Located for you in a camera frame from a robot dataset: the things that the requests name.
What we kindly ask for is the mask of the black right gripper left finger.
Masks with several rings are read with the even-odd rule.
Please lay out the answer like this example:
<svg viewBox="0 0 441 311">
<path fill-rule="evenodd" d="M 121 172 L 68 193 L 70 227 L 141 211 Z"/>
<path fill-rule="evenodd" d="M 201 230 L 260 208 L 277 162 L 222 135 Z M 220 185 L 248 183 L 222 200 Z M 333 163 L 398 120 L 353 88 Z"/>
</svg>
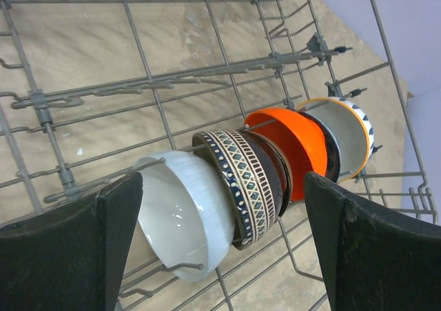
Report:
<svg viewBox="0 0 441 311">
<path fill-rule="evenodd" d="M 113 310 L 142 196 L 135 172 L 2 227 L 1 309 Z"/>
</svg>

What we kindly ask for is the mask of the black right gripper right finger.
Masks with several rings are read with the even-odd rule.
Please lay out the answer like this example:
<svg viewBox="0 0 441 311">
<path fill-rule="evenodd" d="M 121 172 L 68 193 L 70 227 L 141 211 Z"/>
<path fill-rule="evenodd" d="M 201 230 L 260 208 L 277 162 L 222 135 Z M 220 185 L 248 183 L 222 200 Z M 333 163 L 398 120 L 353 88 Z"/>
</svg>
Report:
<svg viewBox="0 0 441 311">
<path fill-rule="evenodd" d="M 332 310 L 440 309 L 440 226 L 315 172 L 304 195 Z"/>
</svg>

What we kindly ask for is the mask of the blue patterned bowl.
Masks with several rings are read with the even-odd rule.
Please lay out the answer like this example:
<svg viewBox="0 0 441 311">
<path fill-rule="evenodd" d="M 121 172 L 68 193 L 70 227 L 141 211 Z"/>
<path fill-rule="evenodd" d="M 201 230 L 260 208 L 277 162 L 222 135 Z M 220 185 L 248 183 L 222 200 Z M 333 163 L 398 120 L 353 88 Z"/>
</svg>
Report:
<svg viewBox="0 0 441 311">
<path fill-rule="evenodd" d="M 325 172 L 325 177 L 334 183 L 337 183 L 340 177 L 341 169 L 340 147 L 337 139 L 331 130 L 320 119 L 317 119 L 306 112 L 301 112 L 301 115 L 316 123 L 324 134 L 325 146 L 327 149 L 327 169 Z"/>
</svg>

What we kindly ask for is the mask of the white orange rimmed striped bowl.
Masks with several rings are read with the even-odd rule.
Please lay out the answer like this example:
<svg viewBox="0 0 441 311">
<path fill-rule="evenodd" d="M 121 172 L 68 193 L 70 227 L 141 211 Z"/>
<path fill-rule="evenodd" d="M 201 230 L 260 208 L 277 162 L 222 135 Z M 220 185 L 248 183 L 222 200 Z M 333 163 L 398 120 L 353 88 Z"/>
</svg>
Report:
<svg viewBox="0 0 441 311">
<path fill-rule="evenodd" d="M 355 177 L 373 154 L 373 126 L 367 114 L 344 97 L 317 97 L 303 102 L 297 111 L 318 122 L 333 141 L 338 151 L 338 177 L 343 182 Z"/>
</svg>

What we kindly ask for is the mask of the brown glazed bowl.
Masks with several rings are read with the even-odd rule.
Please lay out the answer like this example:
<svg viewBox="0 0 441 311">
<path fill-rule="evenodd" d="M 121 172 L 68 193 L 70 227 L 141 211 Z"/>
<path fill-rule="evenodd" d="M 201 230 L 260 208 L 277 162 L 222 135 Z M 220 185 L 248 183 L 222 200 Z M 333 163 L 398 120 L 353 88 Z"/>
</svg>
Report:
<svg viewBox="0 0 441 311">
<path fill-rule="evenodd" d="M 220 173 L 236 217 L 233 246 L 244 250 L 262 239 L 283 204 L 281 162 L 267 142 L 249 131 L 203 130 L 192 136 L 194 154 Z"/>
</svg>

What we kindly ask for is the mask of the grey wire dish rack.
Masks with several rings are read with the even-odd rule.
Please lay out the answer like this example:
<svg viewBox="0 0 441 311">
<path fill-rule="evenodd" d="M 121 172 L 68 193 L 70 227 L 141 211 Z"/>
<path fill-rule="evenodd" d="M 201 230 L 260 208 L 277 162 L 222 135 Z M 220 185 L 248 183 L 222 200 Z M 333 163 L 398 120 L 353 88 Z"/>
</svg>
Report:
<svg viewBox="0 0 441 311">
<path fill-rule="evenodd" d="M 1 224 L 42 215 L 195 132 L 314 97 L 359 105 L 375 137 L 344 187 L 438 223 L 376 0 L 380 58 L 321 0 L 1 0 Z"/>
</svg>

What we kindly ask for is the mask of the black glossy bowl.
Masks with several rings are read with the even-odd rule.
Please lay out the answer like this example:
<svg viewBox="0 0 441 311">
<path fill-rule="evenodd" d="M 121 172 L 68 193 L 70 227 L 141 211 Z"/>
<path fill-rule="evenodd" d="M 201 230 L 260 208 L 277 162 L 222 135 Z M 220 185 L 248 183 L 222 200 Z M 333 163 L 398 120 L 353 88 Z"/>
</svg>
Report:
<svg viewBox="0 0 441 311">
<path fill-rule="evenodd" d="M 288 208 L 292 192 L 291 169 L 286 164 L 286 158 L 280 148 L 267 137 L 249 130 L 244 130 L 243 134 L 258 143 L 276 167 L 283 191 L 283 198 L 278 210 L 278 217 L 282 217 Z"/>
</svg>

